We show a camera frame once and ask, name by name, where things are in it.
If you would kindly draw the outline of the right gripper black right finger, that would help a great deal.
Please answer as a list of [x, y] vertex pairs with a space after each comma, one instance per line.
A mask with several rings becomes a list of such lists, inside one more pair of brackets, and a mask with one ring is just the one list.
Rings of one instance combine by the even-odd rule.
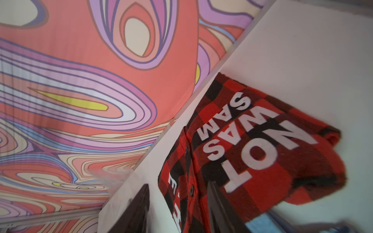
[[212, 233], [250, 233], [216, 182], [207, 186], [207, 202]]

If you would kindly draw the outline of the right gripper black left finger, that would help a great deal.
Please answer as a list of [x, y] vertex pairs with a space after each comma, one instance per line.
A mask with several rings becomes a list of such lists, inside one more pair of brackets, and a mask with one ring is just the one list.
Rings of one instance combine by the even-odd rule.
[[147, 216], [150, 208], [149, 185], [144, 184], [129, 202], [109, 233], [147, 233]]

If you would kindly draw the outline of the red black buffalo plaid shirt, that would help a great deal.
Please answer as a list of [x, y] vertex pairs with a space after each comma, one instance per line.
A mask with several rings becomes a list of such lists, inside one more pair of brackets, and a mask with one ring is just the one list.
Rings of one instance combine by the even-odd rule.
[[171, 148], [158, 187], [181, 233], [210, 232], [215, 182], [243, 222], [346, 184], [340, 130], [219, 73]]

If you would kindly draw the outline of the light blue shirt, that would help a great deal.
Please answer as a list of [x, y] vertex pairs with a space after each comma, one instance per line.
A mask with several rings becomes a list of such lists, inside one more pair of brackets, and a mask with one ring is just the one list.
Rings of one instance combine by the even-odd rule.
[[252, 233], [295, 233], [296, 230], [276, 212], [268, 211], [245, 223]]

